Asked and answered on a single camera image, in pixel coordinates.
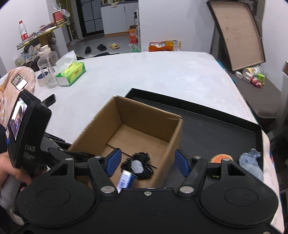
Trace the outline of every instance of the blue gripper pad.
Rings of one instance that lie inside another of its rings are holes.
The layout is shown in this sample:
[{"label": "blue gripper pad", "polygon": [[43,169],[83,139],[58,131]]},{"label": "blue gripper pad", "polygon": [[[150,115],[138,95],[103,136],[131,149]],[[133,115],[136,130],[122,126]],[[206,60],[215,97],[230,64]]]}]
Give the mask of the blue gripper pad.
[{"label": "blue gripper pad", "polygon": [[190,173],[188,159],[184,157],[184,155],[182,155],[178,150],[175,151],[175,163],[181,174],[184,177],[187,177]]},{"label": "blue gripper pad", "polygon": [[105,163],[106,168],[105,172],[107,176],[113,176],[114,172],[116,171],[117,167],[119,166],[122,159],[122,152],[119,148],[114,149],[104,160],[107,160]]}]

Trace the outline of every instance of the black phone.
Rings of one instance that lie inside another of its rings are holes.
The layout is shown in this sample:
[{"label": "black phone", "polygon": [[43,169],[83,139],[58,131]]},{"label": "black phone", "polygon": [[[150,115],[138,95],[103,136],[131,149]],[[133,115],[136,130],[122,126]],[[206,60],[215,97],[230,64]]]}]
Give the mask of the black phone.
[{"label": "black phone", "polygon": [[25,85],[28,83],[22,76],[16,75],[13,80],[11,80],[11,83],[19,90],[21,91]]},{"label": "black phone", "polygon": [[44,106],[49,107],[53,103],[56,102],[55,94],[52,94],[51,96],[47,97],[43,102],[41,102]]}]

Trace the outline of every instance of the handheld camera device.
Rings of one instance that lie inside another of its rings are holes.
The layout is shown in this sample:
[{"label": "handheld camera device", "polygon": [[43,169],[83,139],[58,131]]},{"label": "handheld camera device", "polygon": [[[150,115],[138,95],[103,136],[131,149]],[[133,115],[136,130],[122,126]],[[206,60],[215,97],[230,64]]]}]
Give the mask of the handheld camera device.
[{"label": "handheld camera device", "polygon": [[[30,176],[46,166],[40,144],[51,110],[24,89],[17,97],[6,130],[7,150],[13,167],[22,166]],[[21,182],[10,175],[1,190],[0,205],[9,210],[14,206]]]}]

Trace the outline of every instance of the water bottle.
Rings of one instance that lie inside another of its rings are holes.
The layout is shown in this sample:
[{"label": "water bottle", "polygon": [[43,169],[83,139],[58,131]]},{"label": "water bottle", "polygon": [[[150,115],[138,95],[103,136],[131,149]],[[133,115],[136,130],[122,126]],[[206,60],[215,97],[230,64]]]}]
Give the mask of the water bottle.
[{"label": "water bottle", "polygon": [[19,21],[19,32],[20,32],[20,36],[21,36],[22,41],[24,41],[28,38],[27,30],[26,30],[25,24],[23,24],[22,20]]},{"label": "water bottle", "polygon": [[137,12],[134,12],[134,25],[138,27],[138,18],[137,18]]},{"label": "water bottle", "polygon": [[40,57],[37,65],[41,71],[43,78],[46,80],[48,88],[54,88],[58,86],[58,82],[55,78],[59,74],[56,66],[56,62],[59,60],[58,55],[55,51],[51,51],[48,45],[41,47],[38,53]]}]

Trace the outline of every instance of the human hand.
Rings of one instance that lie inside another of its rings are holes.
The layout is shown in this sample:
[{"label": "human hand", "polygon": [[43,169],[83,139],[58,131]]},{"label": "human hand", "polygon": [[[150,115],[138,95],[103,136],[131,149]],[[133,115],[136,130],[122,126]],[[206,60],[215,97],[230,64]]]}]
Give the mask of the human hand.
[{"label": "human hand", "polygon": [[20,169],[14,168],[10,162],[8,152],[0,154],[0,191],[4,185],[8,175],[13,175],[15,178],[23,183],[29,185],[32,182],[31,177],[22,167]]}]

